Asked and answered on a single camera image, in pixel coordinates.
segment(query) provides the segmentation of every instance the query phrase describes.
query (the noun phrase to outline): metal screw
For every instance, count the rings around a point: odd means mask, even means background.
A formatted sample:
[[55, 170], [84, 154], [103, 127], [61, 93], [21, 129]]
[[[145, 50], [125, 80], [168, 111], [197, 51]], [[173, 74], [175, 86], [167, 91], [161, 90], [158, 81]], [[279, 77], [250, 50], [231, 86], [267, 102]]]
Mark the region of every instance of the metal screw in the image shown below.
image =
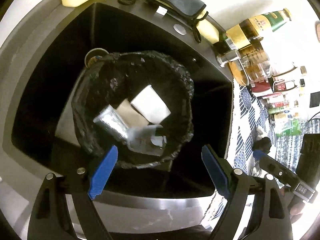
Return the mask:
[[77, 169], [77, 173], [78, 174], [84, 174], [85, 173], [85, 168], [79, 168], [79, 169]]
[[182, 25], [180, 25], [180, 24], [175, 24], [174, 26], [173, 26], [173, 28], [174, 28], [174, 30], [177, 32], [177, 33], [179, 33], [179, 34], [181, 34], [181, 35], [186, 35], [187, 34], [187, 31], [186, 31], [186, 29], [182, 26]]
[[237, 175], [241, 175], [243, 173], [243, 171], [241, 169], [238, 169], [238, 168], [234, 169], [233, 172], [235, 174], [237, 174]]
[[268, 180], [273, 180], [273, 176], [272, 176], [271, 174], [267, 174], [267, 175], [266, 175], [266, 178], [267, 178]]
[[49, 173], [47, 174], [47, 176], [45, 176], [46, 179], [52, 179], [53, 178], [53, 174], [52, 173]]

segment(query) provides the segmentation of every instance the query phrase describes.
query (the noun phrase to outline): black sink basin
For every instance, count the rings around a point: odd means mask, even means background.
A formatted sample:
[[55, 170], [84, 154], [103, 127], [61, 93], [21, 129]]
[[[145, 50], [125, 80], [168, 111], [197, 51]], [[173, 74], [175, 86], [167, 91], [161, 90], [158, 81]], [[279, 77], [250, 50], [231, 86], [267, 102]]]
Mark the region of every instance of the black sink basin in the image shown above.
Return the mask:
[[113, 6], [94, 3], [80, 13], [57, 36], [34, 69], [24, 89], [12, 129], [12, 143], [42, 165], [65, 174], [68, 158], [76, 155], [79, 165], [91, 159], [78, 146], [55, 136], [57, 124], [77, 77], [84, 68], [84, 56], [95, 47], [108, 52], [156, 50], [172, 56], [191, 73], [195, 84], [192, 101], [194, 137], [168, 169], [115, 169], [107, 190], [155, 198], [210, 196], [214, 186], [201, 161], [201, 147], [211, 144], [219, 156], [228, 144], [232, 107], [232, 83], [220, 70], [206, 41], [189, 46], [188, 37], [173, 35], [169, 15], [154, 25], [148, 10], [145, 18]]

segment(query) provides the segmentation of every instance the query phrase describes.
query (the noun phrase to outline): plastic bag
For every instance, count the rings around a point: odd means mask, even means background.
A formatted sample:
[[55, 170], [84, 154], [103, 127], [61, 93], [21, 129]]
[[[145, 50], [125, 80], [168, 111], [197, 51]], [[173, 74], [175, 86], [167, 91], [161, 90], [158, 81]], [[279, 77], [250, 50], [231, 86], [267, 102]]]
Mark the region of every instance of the plastic bag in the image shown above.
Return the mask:
[[[150, 84], [171, 111], [161, 122], [161, 134], [155, 135], [162, 137], [162, 143], [165, 137], [161, 156], [133, 152], [126, 143], [93, 122], [106, 106], [116, 109], [126, 98], [132, 101]], [[193, 92], [189, 72], [170, 56], [156, 51], [108, 54], [85, 70], [76, 88], [72, 100], [76, 137], [81, 147], [95, 156], [102, 156], [116, 145], [117, 165], [122, 168], [148, 168], [173, 160], [193, 136]]]

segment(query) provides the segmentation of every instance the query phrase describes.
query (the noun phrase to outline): white small box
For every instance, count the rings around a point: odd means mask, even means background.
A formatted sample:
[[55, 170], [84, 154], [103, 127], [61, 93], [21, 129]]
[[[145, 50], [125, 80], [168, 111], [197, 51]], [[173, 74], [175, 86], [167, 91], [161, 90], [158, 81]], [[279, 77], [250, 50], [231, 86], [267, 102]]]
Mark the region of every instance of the white small box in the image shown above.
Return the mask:
[[151, 85], [146, 86], [131, 101], [131, 104], [153, 124], [160, 124], [171, 114], [164, 101], [153, 90]]

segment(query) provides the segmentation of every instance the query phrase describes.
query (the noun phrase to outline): black cable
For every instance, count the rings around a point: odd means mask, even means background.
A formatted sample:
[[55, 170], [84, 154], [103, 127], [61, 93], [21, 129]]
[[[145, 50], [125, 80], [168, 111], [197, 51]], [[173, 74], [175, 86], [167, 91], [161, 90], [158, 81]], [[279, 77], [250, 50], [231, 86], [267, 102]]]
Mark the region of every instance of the black cable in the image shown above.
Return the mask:
[[311, 117], [308, 122], [310, 122], [312, 120], [312, 118], [314, 118], [317, 114], [320, 114], [320, 111], [318, 113], [316, 113], [313, 117]]

